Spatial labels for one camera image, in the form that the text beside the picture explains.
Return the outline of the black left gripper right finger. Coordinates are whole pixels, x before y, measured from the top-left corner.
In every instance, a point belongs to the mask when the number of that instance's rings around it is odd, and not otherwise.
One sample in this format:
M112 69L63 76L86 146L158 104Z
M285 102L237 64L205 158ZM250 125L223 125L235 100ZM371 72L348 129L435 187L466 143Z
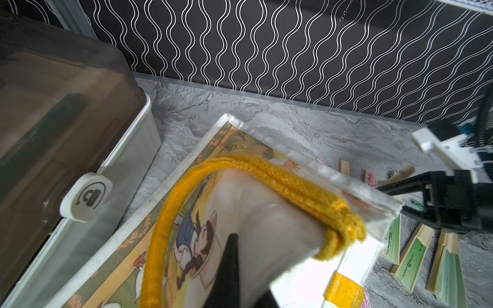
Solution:
M272 292L268 290L258 299L253 305L253 308L279 308L279 305L273 297Z

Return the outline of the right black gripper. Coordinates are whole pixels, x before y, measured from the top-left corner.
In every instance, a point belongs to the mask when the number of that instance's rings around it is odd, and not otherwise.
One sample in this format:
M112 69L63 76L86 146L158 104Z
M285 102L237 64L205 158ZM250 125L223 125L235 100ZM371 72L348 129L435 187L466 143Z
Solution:
M390 196L421 193L424 210L404 206L401 213L430 228L457 234L492 233L492 184L472 182L470 172L447 176L431 171L377 186Z

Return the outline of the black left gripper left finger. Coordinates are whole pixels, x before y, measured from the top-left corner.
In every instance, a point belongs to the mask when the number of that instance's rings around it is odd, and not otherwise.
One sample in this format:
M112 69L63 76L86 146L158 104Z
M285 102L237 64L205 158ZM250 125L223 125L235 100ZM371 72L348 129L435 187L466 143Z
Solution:
M207 307L240 307L240 267L237 234L228 236L213 288L203 305L203 308Z

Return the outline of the green folding fan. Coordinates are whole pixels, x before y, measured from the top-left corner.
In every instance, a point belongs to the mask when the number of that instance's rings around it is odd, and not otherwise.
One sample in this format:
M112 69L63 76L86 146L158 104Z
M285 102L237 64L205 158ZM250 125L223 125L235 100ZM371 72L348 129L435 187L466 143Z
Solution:
M435 230L420 224L408 241L400 256L399 264L391 269L391 275L409 293L414 290L422 263L430 246Z
M441 232L426 290L442 305L468 307L458 235Z
M415 171L413 165L408 165L400 171L391 170L388 172L389 179L385 182L391 184L410 177ZM400 240L401 240L401 215L394 219L386 235L387 245L381 255L394 265L400 261Z

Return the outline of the white tote bag yellow handles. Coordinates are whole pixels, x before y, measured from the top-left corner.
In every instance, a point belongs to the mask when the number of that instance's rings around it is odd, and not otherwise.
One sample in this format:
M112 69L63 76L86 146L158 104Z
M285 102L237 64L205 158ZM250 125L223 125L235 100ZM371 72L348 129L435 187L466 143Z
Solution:
M363 220L367 237L321 261L325 221L235 167L207 160L245 155L338 195ZM159 278L161 307L203 307L230 234L238 235L240 307L268 290L279 307L359 307L364 284L402 203L274 141L224 114L151 198L50 300L49 307L142 307L145 278Z

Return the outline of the white storage box brown lid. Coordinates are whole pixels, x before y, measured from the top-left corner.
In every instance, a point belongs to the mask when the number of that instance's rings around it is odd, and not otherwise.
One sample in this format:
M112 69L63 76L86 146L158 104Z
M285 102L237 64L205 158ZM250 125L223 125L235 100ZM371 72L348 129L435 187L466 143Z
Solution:
M161 144L118 48L1 13L1 306L44 307L108 241Z

